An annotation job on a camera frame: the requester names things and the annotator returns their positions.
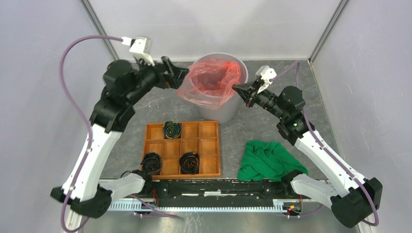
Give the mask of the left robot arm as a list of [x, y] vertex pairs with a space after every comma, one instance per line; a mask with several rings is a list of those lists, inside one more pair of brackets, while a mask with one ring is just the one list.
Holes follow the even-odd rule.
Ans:
[[122, 178], [100, 184], [103, 167], [128, 122], [134, 105], [153, 88], [178, 89], [189, 69], [175, 66], [163, 56], [153, 65], [143, 61], [111, 62], [103, 74], [105, 87], [86, 125], [92, 136], [86, 138], [82, 153], [67, 179], [51, 191], [51, 197], [66, 203], [79, 215], [100, 218], [110, 205], [132, 194], [146, 198], [153, 191], [152, 177], [135, 170]]

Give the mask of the red plastic trash bag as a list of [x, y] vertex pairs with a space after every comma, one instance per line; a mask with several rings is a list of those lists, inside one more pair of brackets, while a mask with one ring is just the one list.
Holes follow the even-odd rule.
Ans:
[[234, 97], [232, 86], [241, 83], [241, 66], [236, 61], [211, 58], [195, 62], [188, 69], [176, 94], [200, 107], [221, 108]]

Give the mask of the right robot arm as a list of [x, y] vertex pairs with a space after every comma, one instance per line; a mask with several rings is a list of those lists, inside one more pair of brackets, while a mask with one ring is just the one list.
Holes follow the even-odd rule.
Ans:
[[302, 90], [287, 86], [276, 95], [263, 87], [263, 81], [255, 80], [232, 88], [247, 107], [256, 104], [277, 117], [276, 127], [281, 136], [303, 152], [327, 177], [326, 181], [320, 181], [294, 170], [282, 178], [282, 195], [287, 198], [297, 194], [306, 196], [329, 208], [348, 228], [360, 222], [377, 226], [382, 183], [356, 171], [325, 142], [307, 119]]

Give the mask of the grey plastic trash bin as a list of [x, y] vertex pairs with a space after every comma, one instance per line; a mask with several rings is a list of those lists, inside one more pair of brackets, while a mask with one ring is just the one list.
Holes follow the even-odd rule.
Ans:
[[[222, 53], [222, 52], [215, 52], [215, 53], [210, 53], [207, 54], [201, 58], [199, 58], [197, 61], [195, 61], [193, 64], [206, 61], [208, 59], [217, 59], [217, 60], [225, 60], [229, 62], [237, 62], [240, 65], [240, 83], [247, 83], [248, 82], [248, 69], [245, 65], [245, 63], [238, 59], [237, 57], [228, 54], [228, 53]], [[217, 120], [219, 123], [226, 123], [228, 122], [235, 114], [239, 102], [241, 101], [241, 97], [235, 93], [233, 97], [231, 97], [225, 104], [222, 105], [217, 110], [212, 110], [206, 107], [202, 106], [197, 106], [197, 109], [200, 112], [200, 115], [209, 120]]]

